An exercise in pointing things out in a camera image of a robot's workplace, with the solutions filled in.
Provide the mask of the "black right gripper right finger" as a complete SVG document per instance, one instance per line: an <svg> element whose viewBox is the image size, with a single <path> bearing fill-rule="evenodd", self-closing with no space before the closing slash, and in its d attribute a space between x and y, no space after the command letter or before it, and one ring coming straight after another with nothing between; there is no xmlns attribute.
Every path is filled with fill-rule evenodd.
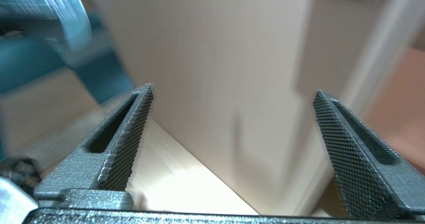
<svg viewBox="0 0 425 224"><path fill-rule="evenodd" d="M318 90L313 107L349 216L423 220L424 175L334 96Z"/></svg>

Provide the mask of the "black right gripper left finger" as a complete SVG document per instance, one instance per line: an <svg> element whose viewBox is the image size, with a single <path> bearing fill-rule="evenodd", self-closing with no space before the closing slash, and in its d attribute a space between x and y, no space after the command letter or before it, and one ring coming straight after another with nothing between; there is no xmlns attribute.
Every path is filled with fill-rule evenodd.
<svg viewBox="0 0 425 224"><path fill-rule="evenodd" d="M123 192L153 103L153 86L134 89L35 188L36 199L56 199L66 189Z"/></svg>

